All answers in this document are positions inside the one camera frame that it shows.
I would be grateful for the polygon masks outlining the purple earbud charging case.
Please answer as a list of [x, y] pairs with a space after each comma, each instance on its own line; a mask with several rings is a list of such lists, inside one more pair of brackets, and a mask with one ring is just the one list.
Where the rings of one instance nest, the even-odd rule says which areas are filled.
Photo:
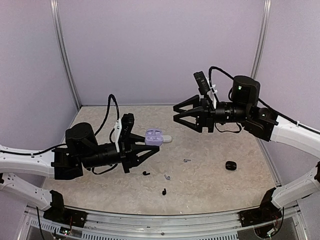
[[164, 142], [163, 131], [157, 128], [147, 129], [144, 142], [148, 146], [161, 146]]

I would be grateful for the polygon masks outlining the white earbud charging case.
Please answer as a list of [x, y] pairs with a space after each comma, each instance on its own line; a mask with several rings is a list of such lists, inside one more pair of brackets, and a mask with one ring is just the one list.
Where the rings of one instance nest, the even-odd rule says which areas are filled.
[[173, 138], [170, 135], [163, 135], [163, 143], [171, 143]]

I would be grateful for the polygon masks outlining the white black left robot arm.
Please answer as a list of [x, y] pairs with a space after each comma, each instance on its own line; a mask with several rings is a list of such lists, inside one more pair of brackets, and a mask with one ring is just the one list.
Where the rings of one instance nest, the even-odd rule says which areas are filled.
[[0, 147], [0, 190], [16, 195], [63, 223], [70, 218], [61, 193], [39, 188], [17, 176], [31, 174], [69, 181], [83, 176], [83, 170], [122, 165], [129, 173], [156, 154], [160, 148], [147, 145], [145, 138], [133, 134], [134, 115], [124, 114], [114, 126], [115, 141], [98, 144], [92, 126], [81, 122], [65, 132], [65, 143], [46, 150]]

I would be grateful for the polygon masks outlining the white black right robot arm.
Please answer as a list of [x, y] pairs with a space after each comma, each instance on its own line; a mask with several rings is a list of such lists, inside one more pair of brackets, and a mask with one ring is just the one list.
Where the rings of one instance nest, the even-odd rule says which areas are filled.
[[233, 78], [230, 101], [218, 101], [216, 90], [203, 72], [194, 73], [199, 95], [173, 107], [173, 120], [198, 133], [207, 128], [212, 133], [216, 124], [236, 123], [258, 139], [281, 143], [316, 158], [320, 156], [320, 132], [290, 120], [269, 106], [258, 107], [260, 83], [250, 77]]

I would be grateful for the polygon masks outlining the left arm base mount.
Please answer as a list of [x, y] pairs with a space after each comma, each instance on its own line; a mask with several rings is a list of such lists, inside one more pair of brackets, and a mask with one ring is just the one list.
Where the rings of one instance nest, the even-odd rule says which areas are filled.
[[50, 190], [51, 201], [49, 209], [43, 212], [43, 217], [47, 220], [65, 224], [70, 227], [83, 228], [87, 220], [88, 213], [82, 210], [75, 210], [65, 207], [63, 195], [55, 190]]

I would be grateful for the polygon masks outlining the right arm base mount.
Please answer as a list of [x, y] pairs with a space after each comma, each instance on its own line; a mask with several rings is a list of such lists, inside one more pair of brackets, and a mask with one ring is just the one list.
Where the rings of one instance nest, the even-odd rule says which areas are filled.
[[275, 187], [269, 189], [258, 207], [239, 212], [242, 227], [259, 225], [283, 217], [282, 208], [278, 208], [272, 203], [272, 194], [275, 190]]

